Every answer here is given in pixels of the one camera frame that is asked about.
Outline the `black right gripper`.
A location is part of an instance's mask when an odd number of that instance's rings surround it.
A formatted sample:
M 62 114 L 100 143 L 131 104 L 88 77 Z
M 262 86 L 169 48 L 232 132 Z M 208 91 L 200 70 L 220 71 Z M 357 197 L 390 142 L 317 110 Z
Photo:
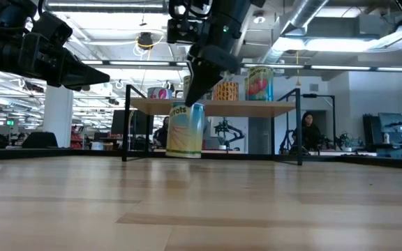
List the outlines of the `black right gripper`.
M 189 49 L 187 61 L 191 83 L 186 94 L 185 106 L 191 107 L 222 80 L 221 72 L 235 73 L 239 68 L 237 58 L 215 45 L 194 44 Z

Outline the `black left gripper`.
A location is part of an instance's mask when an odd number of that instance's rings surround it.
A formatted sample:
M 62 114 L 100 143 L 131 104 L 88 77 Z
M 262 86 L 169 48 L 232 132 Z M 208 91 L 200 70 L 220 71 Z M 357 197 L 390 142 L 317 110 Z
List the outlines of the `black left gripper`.
M 90 85 L 110 81 L 110 76 L 96 70 L 79 59 L 66 57 L 66 36 L 52 36 L 48 40 L 40 33 L 28 33 L 22 39 L 17 60 L 17 73 L 23 77 L 36 77 L 48 85 L 65 86 L 73 91 L 89 91 Z

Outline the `orange patterned can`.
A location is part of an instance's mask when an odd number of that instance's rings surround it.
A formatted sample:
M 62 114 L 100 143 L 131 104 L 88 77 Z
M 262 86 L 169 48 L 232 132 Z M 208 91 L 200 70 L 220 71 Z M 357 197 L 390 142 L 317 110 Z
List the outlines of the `orange patterned can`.
M 239 84 L 223 82 L 214 87 L 214 100 L 237 101 L 239 99 Z

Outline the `tall carrots can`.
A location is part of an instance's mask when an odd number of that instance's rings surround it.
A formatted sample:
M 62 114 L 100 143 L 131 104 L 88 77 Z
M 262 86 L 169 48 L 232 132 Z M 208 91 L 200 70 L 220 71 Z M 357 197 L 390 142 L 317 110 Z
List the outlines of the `tall carrots can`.
M 173 102 L 169 113 L 166 156 L 201 158 L 204 119 L 203 104 L 187 107 L 183 101 Z

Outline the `tall tomatoes can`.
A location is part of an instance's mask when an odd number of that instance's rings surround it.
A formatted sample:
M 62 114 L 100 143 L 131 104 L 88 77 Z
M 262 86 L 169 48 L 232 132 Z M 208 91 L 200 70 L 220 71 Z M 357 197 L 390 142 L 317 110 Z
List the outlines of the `tall tomatoes can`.
M 246 99 L 273 101 L 273 70 L 266 66 L 254 66 L 248 70 Z

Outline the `white pillar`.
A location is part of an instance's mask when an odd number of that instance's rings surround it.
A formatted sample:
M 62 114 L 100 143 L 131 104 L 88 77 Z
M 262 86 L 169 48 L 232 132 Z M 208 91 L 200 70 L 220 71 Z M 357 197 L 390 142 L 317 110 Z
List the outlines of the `white pillar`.
M 73 115 L 73 92 L 49 86 L 45 92 L 43 130 L 53 132 L 58 147 L 69 147 Z

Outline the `person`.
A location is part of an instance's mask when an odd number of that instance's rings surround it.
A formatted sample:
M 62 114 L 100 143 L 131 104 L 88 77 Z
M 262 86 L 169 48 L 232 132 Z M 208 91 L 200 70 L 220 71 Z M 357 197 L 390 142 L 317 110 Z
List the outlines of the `person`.
M 170 117 L 166 116 L 163 120 L 163 126 L 153 135 L 153 142 L 156 148 L 165 148 L 167 145 L 169 120 Z
M 301 119 L 302 146 L 308 151 L 316 151 L 320 143 L 320 129 L 314 124 L 313 115 L 305 112 Z

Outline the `black ceiling fixture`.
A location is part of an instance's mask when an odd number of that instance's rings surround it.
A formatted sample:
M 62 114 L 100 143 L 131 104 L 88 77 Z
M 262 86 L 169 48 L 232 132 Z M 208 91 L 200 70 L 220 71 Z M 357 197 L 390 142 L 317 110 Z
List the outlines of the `black ceiling fixture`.
M 150 32 L 142 32 L 137 38 L 137 46 L 142 50 L 151 50 L 154 46 L 152 34 Z

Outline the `black computer monitor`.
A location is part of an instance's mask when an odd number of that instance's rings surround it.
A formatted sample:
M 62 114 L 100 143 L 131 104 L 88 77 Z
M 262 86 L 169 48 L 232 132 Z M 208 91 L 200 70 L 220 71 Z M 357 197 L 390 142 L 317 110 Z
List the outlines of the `black computer monitor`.
M 111 133 L 114 135 L 122 135 L 124 133 L 124 122 L 130 126 L 128 133 L 130 135 L 146 135 L 148 115 L 139 110 L 130 110 L 127 119 L 125 119 L 124 110 L 114 110 Z

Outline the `grey computer monitor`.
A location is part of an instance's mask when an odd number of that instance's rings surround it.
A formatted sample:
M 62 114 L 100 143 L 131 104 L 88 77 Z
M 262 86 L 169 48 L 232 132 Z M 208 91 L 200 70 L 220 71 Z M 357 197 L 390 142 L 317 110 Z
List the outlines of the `grey computer monitor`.
M 402 113 L 380 112 L 378 117 L 381 133 L 402 133 Z

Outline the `wooden shelf with black frame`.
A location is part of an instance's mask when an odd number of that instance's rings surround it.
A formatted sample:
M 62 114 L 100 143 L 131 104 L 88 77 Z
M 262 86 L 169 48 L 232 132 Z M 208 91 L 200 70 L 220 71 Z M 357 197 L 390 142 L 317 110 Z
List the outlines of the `wooden shelf with black frame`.
M 293 89 L 277 101 L 224 101 L 224 100 L 202 100 L 205 106 L 207 116 L 217 117 L 260 117 L 271 119 L 271 153 L 262 154 L 244 154 L 244 153 L 221 153 L 220 151 L 205 151 L 201 154 L 202 159 L 208 160 L 272 160 L 274 162 L 295 161 L 298 165 L 303 164 L 303 155 L 301 150 L 302 136 L 297 133 L 297 154 L 295 156 L 276 155 L 275 154 L 275 118 L 283 113 L 296 111 L 296 127 L 301 128 L 301 93 L 299 89 Z M 128 117 L 124 119 L 124 138 L 123 150 L 121 152 L 122 160 L 127 161 L 128 157 L 139 158 L 164 158 L 163 152 L 151 152 L 149 150 L 149 124 L 151 117 L 156 115 L 166 115 L 170 112 L 171 100 L 148 99 L 134 86 L 127 85 L 125 90 L 125 111 L 128 112 L 131 107 L 147 115 L 146 120 L 146 143 L 143 151 L 134 152 L 128 150 L 129 125 Z

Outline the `silver ceiling duct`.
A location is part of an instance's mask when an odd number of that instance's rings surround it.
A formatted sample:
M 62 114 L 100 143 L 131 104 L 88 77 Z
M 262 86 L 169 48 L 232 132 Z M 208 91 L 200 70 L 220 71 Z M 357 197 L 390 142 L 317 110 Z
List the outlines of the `silver ceiling duct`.
M 329 0 L 295 0 L 293 9 L 276 19 L 271 30 L 272 45 L 258 62 L 275 64 L 287 51 L 282 45 L 277 45 L 282 36 L 291 31 L 299 31 L 300 36 L 304 36 L 309 23 L 328 2 Z

